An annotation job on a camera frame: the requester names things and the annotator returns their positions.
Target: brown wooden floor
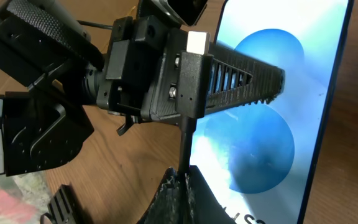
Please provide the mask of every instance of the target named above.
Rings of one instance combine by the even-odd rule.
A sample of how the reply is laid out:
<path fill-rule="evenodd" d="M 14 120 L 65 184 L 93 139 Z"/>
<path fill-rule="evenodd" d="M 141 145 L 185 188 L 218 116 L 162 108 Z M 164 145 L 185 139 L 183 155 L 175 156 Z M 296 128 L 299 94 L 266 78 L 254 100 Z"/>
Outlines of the brown wooden floor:
<path fill-rule="evenodd" d="M 131 13 L 137 3 L 60 2 L 77 19 L 105 24 Z M 223 0 L 209 0 L 202 20 L 192 29 L 205 30 L 213 36 L 222 4 Z M 109 32 L 88 30 L 92 42 L 105 52 Z M 0 93 L 7 90 L 25 89 L 0 71 Z M 116 129 L 123 122 L 121 118 L 97 108 L 87 107 L 86 111 L 95 132 L 76 159 L 46 172 L 50 189 L 55 192 L 61 184 L 71 184 L 94 223 L 135 223 L 149 205 L 165 169 L 177 166 L 180 133 L 176 127 L 142 124 L 119 138 Z M 358 0 L 305 223 L 358 223 Z"/>

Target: screw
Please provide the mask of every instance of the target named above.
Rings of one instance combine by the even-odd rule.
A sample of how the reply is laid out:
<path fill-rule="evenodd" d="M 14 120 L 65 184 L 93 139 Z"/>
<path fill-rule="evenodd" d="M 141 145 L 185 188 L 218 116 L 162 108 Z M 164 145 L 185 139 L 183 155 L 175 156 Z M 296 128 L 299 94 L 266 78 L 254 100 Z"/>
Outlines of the screw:
<path fill-rule="evenodd" d="M 177 89 L 175 87 L 169 89 L 169 97 L 173 99 L 177 97 Z"/>
<path fill-rule="evenodd" d="M 175 58 L 175 65 L 177 68 L 179 68 L 179 61 L 180 61 L 179 57 Z"/>

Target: wood grain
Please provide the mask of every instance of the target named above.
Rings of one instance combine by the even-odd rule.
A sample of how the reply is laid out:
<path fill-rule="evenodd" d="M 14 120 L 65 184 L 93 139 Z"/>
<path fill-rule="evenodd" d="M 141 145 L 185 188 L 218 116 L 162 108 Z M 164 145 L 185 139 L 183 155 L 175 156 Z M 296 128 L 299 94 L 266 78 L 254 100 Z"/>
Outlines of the wood grain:
<path fill-rule="evenodd" d="M 76 18 L 111 24 L 130 13 L 136 0 L 61 0 Z M 213 36 L 223 0 L 210 0 L 196 27 Z M 88 29 L 102 51 L 107 30 Z M 0 71 L 0 93 L 24 90 Z M 86 107 L 94 134 L 76 159 L 46 172 L 55 192 L 71 184 L 94 223 L 135 223 L 143 214 L 169 166 L 178 164 L 180 133 L 164 124 L 134 126 L 118 137 L 122 118 Z M 305 223 L 358 223 L 358 1 L 337 80 Z"/>

